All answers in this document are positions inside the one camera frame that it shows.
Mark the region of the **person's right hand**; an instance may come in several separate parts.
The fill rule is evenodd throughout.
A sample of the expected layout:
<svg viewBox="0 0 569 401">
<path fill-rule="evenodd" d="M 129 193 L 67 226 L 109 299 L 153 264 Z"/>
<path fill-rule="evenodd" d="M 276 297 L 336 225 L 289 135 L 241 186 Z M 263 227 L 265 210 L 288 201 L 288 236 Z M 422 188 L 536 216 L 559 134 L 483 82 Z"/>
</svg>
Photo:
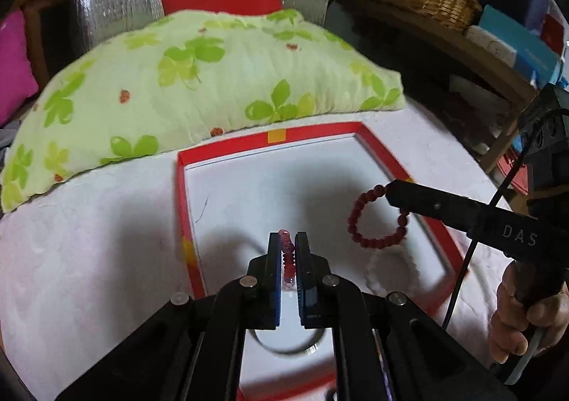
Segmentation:
<svg viewBox="0 0 569 401">
<path fill-rule="evenodd" d="M 525 310 L 515 298 L 518 277 L 512 261 L 497 289 L 497 310 L 490 320 L 488 337 L 489 353 L 495 363 L 505 363 L 510 355 L 523 356 L 527 352 L 528 341 L 523 332 L 530 325 L 544 329 L 537 353 L 557 345 L 568 327 L 567 285 Z"/>
</svg>

